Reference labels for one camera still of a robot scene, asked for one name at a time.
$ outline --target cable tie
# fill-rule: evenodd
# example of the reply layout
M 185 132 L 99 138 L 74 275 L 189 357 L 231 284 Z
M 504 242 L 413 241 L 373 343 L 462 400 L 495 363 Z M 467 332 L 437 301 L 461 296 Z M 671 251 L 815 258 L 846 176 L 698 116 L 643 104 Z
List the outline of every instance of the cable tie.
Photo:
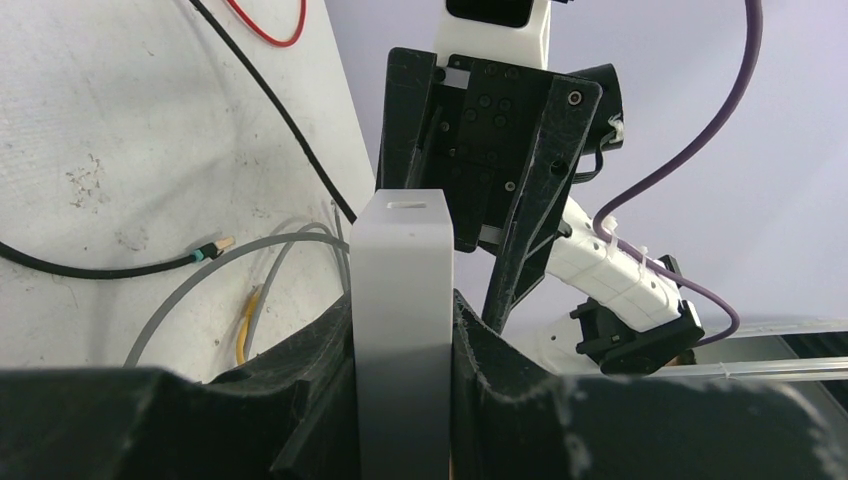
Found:
M 607 120 L 607 123 L 615 129 L 615 137 L 609 143 L 620 143 L 624 141 L 624 120 L 621 119 L 621 114 L 617 113 Z
M 724 363 L 718 362 L 718 366 L 719 368 L 721 368 L 721 371 L 724 372 L 724 379 L 730 380 L 730 371 L 727 369 L 727 367 L 724 366 Z

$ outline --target white wall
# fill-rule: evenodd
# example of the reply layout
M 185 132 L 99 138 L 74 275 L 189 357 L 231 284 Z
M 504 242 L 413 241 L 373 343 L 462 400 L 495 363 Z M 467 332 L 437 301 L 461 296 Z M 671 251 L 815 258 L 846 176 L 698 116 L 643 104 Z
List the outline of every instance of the white wall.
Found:
M 671 179 L 619 212 L 619 232 L 743 315 L 843 316 L 848 256 L 848 4 L 766 0 L 765 38 L 749 94 L 725 130 Z M 439 0 L 327 0 L 372 163 L 390 48 L 430 49 Z M 625 147 L 574 189 L 590 211 L 668 160 L 712 117 L 738 69 L 742 0 L 581 0 L 553 9 L 550 68 L 615 64 Z M 457 284 L 480 306 L 492 259 L 462 256 Z M 552 322 L 582 296 L 547 280 L 507 335 Z M 707 322 L 726 319 L 695 299 Z
M 225 2 L 206 3 L 361 209 L 374 180 L 323 4 L 310 4 L 297 48 L 281 50 Z M 269 28 L 293 28 L 296 0 L 255 5 L 262 10 L 249 11 Z M 229 235 L 243 245 L 282 221 L 294 223 L 289 230 L 332 223 L 329 195 L 294 136 L 188 2 L 3 7 L 3 242 L 46 260 L 104 268 L 170 259 Z M 270 252 L 257 254 L 205 281 L 157 329 L 142 364 L 202 380 L 234 367 L 240 312 L 271 261 Z M 0 367 L 120 365 L 150 315 L 195 271 L 92 282 L 0 261 Z M 295 247 L 253 352 L 299 330 L 341 294 L 332 253 Z

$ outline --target red wire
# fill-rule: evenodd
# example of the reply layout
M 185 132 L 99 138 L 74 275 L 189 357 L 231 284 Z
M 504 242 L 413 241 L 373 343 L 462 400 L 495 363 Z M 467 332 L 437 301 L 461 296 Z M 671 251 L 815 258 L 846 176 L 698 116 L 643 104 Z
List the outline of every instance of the red wire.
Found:
M 306 24 L 306 0 L 300 0 L 300 17 L 297 19 L 297 27 L 295 27 L 294 33 L 288 40 L 277 40 L 276 38 L 268 35 L 265 30 L 256 24 L 250 15 L 245 12 L 241 6 L 238 4 L 238 0 L 227 0 L 227 3 L 230 4 L 230 7 L 238 14 L 239 17 L 253 30 L 254 33 L 262 37 L 263 40 L 270 43 L 275 47 L 286 48 L 291 47 L 298 40 L 300 40 L 300 35 L 303 33 L 303 26 Z

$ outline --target black plastic part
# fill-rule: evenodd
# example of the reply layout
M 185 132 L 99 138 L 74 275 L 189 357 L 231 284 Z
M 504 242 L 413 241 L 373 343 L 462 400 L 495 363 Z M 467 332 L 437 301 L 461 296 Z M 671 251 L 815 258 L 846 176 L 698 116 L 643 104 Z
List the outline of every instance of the black plastic part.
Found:
M 578 90 L 582 102 L 570 105 L 569 95 Z M 483 321 L 498 333 L 518 300 L 544 278 L 559 217 L 600 97 L 596 83 L 569 77 L 552 79 L 531 159 L 524 165 L 518 194 L 506 218 L 505 241 L 499 246 L 483 307 Z M 543 261 L 535 262 L 542 264 L 541 269 L 527 269 L 525 262 L 535 255 L 543 256 Z
M 601 140 L 612 130 L 610 120 L 617 118 L 624 121 L 618 74 L 615 73 L 615 67 L 606 64 L 569 73 L 568 76 L 597 83 L 603 89 L 601 101 L 598 103 L 592 126 L 589 128 L 589 135 L 586 137 L 586 144 L 583 147 L 583 155 L 593 154 L 598 145 L 601 144 Z M 617 150 L 623 146 L 624 141 L 622 140 L 621 142 L 605 144 L 602 150 L 605 152 Z
M 846 475 L 844 450 L 789 386 L 558 378 L 486 328 L 461 299 L 455 322 L 455 479 Z
M 686 302 L 680 304 L 679 318 L 646 332 L 631 329 L 592 298 L 571 318 L 580 320 L 583 332 L 577 353 L 589 356 L 607 375 L 650 375 L 704 336 Z
M 0 478 L 270 478 L 278 456 L 279 478 L 359 478 L 353 382 L 348 298 L 208 385 L 153 369 L 0 372 Z
M 575 165 L 614 130 L 621 93 L 611 65 L 560 75 L 452 55 L 454 73 L 467 72 L 457 85 L 435 62 L 389 55 L 377 188 L 444 191 L 456 249 L 497 256 L 483 318 L 501 331 L 544 278 Z M 484 227 L 497 240 L 481 240 Z
M 344 297 L 208 385 L 153 369 L 0 372 L 0 479 L 358 479 L 351 330 Z M 815 480 L 848 470 L 791 387 L 558 378 L 458 293 L 452 368 L 456 480 Z
M 663 255 L 658 258 L 657 261 L 665 266 L 666 270 L 672 271 L 678 275 L 683 275 L 683 272 L 680 271 L 680 264 L 677 263 L 677 259 L 672 257 L 671 255 Z M 677 284 L 677 288 L 682 288 L 683 286 L 679 283 Z
M 527 25 L 534 0 L 445 0 L 448 12 L 457 18 L 520 28 Z

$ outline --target screw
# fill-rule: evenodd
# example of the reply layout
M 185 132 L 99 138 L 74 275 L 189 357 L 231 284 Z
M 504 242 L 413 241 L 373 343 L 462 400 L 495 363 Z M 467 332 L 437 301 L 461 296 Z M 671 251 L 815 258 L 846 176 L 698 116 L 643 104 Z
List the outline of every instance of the screw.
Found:
M 568 173 L 568 169 L 565 168 L 565 163 L 554 162 L 551 164 L 551 173 L 553 175 L 563 176 Z
M 580 105 L 580 102 L 583 101 L 583 94 L 578 90 L 574 90 L 573 92 L 568 94 L 568 104 L 571 106 Z

